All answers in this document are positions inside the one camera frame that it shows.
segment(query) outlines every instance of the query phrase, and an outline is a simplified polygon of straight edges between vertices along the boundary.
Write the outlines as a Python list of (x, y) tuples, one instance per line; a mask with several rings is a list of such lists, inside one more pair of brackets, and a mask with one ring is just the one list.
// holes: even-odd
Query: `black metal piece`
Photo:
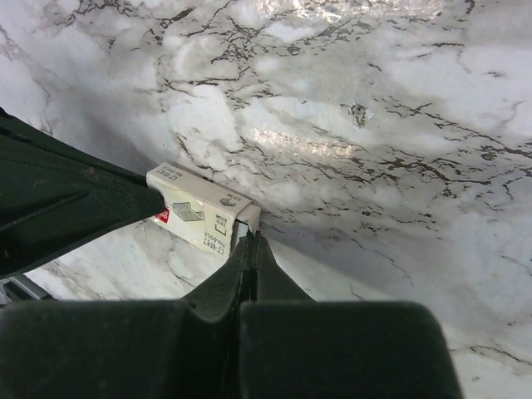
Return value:
[(53, 299), (44, 289), (20, 274), (0, 280), (0, 307), (18, 301)]
[(65, 145), (0, 108), (0, 278), (164, 209), (143, 176)]
[(461, 398), (426, 309), (315, 303), (259, 234), (179, 301), (15, 303), (0, 325), (12, 399)]

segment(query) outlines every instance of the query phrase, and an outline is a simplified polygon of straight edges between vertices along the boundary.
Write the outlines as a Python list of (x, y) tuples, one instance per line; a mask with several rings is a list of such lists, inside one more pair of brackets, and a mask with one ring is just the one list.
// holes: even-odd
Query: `small cardboard box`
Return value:
[(166, 210), (154, 221), (207, 252), (228, 258), (240, 237), (259, 228), (260, 208), (251, 199), (177, 166), (159, 165), (146, 181), (165, 199)]

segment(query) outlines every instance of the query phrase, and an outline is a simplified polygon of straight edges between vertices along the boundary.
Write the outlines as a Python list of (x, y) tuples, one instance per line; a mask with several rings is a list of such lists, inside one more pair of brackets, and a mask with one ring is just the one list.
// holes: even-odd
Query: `marble surface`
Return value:
[[(170, 160), (251, 196), (315, 298), (424, 303), (467, 397), (526, 398), (531, 13), (527, 0), (0, 0), (0, 104), (139, 173)], [(144, 222), (32, 277), (61, 298), (168, 298), (218, 266)]]

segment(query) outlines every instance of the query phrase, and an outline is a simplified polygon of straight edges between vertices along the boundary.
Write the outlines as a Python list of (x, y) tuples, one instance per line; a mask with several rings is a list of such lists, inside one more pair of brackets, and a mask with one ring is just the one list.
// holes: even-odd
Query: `white marble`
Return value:
[[(131, 170), (171, 160), (253, 197), (315, 298), (424, 303), (468, 397), (526, 398), (531, 13), (527, 0), (0, 2), (0, 104)], [(219, 264), (163, 233), (136, 224), (32, 276), (62, 298), (179, 297)]]

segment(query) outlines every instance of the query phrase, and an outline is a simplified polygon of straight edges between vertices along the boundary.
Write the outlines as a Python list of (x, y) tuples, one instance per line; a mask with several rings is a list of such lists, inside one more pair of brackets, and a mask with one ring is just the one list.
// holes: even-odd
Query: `dark green plastic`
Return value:
[(164, 209), (144, 176), (65, 145), (0, 108), (0, 278)]

